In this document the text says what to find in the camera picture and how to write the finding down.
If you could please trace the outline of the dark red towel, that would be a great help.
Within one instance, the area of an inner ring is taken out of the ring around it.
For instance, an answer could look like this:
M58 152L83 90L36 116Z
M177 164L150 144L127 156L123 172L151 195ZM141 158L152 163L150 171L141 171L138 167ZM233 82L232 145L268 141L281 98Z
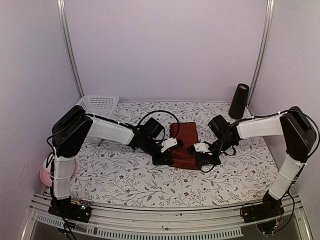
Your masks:
M178 131L178 124L172 123L169 126L169 136L174 138ZM183 122L179 124L179 131L175 137L183 141L183 146L170 150L173 164L171 167L183 170L196 170L196 157L188 153L188 148L199 142L198 132L195 122Z

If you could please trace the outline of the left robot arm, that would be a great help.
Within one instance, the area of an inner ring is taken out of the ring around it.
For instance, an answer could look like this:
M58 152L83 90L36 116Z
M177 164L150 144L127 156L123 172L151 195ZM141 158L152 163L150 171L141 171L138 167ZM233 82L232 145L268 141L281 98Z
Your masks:
M53 127L47 143L52 148L50 166L52 198L55 209L63 216L74 213L70 202L70 180L75 167L75 156L87 138L117 142L132 149L141 149L152 158L154 165L172 165L170 149L177 146L175 137L158 140L163 126L154 119L146 124L131 125L86 112L80 105L73 106Z

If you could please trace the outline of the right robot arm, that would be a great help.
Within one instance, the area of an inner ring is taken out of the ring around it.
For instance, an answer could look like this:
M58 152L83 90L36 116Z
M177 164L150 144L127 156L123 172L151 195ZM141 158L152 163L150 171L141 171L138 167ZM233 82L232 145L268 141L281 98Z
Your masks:
M198 102L197 130L201 141L216 140L205 126L213 117L221 114L232 123L228 116L227 103ZM258 201L276 179L285 157L285 141L281 136L254 137L240 141L235 147L235 156L224 155L221 164L214 167L210 173L199 173L194 181L199 183L194 190L194 200L197 206L218 206ZM316 204L320 197L320 184L311 174L320 173L313 167L319 167L319 149L310 158L299 180L292 187L292 192L298 194L306 206Z

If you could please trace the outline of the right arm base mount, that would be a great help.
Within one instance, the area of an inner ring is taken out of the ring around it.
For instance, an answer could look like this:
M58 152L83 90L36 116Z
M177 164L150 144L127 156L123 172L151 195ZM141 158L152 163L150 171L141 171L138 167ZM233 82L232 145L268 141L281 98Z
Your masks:
M280 216L285 213L281 199L273 198L267 191L260 204L245 204L240 209L245 223L261 221Z

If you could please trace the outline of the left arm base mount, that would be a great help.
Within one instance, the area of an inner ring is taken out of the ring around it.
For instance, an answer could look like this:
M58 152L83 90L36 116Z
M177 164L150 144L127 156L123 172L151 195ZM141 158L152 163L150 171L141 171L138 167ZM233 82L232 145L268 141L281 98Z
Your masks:
M63 219L88 223L91 218L92 208L90 206L72 203L70 199L52 200L48 213Z

